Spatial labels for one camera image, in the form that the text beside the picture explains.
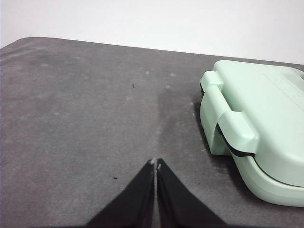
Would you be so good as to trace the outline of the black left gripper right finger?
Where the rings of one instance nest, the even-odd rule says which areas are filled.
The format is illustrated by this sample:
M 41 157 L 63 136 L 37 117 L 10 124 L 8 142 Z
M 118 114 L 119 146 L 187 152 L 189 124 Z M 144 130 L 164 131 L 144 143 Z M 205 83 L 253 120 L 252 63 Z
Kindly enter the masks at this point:
M 157 160 L 162 228 L 224 228 L 226 223 L 195 197 L 163 159 Z

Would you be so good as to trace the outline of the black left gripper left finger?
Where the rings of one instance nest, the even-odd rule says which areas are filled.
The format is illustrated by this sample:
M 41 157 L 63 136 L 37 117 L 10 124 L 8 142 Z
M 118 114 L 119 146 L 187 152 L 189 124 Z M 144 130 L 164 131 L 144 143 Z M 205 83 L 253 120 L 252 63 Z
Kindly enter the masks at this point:
M 154 164 L 148 160 L 126 188 L 87 224 L 87 228 L 150 228 L 154 207 Z

